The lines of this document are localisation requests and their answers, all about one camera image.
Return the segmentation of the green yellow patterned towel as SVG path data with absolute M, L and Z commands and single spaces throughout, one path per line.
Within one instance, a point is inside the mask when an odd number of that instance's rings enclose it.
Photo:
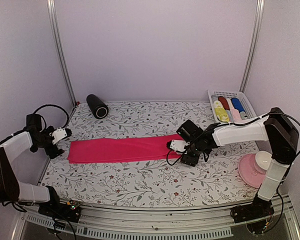
M 223 123 L 230 122 L 229 115 L 219 100 L 215 100 L 213 102 L 213 107 L 214 107 L 215 115 L 220 122 Z

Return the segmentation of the pink towel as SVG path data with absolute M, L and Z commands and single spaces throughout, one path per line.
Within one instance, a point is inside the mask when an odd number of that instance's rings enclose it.
M 167 143 L 181 140 L 178 134 L 134 138 L 98 138 L 73 141 L 68 161 L 71 164 L 129 163 L 164 159 Z

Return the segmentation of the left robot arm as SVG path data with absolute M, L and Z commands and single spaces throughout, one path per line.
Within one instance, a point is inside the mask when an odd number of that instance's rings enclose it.
M 72 135 L 66 125 L 55 128 L 48 126 L 45 118 L 38 112 L 50 107 L 44 104 L 26 116 L 26 125 L 0 141 L 0 203 L 44 204 L 53 216 L 64 213 L 64 205 L 52 186 L 38 186 L 18 180 L 13 162 L 24 152 L 36 153 L 43 149 L 49 159 L 61 156 L 65 151 L 58 143 Z

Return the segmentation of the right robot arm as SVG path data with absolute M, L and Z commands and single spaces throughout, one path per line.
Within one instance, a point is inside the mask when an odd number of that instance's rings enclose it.
M 259 218 L 268 210 L 268 203 L 300 154 L 299 130 L 300 122 L 279 107 L 273 107 L 268 113 L 251 119 L 216 122 L 206 129 L 187 120 L 177 130 L 181 139 L 173 139 L 169 149 L 180 155 L 182 163 L 195 166 L 200 156 L 207 158 L 219 147 L 245 142 L 267 143 L 268 149 L 254 155 L 255 163 L 264 169 L 265 176 L 257 186 L 256 201 L 248 208 L 252 218 Z

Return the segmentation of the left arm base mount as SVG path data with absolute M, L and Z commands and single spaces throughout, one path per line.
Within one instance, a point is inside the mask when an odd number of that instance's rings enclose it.
M 39 203 L 38 213 L 47 217 L 78 223 L 81 217 L 81 207 L 68 203 Z

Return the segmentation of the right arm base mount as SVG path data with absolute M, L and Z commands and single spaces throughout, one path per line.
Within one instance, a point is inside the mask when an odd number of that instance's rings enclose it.
M 275 213 L 271 203 L 250 203 L 237 205 L 230 210 L 230 216 L 235 223 L 252 221 L 255 219 L 271 216 Z

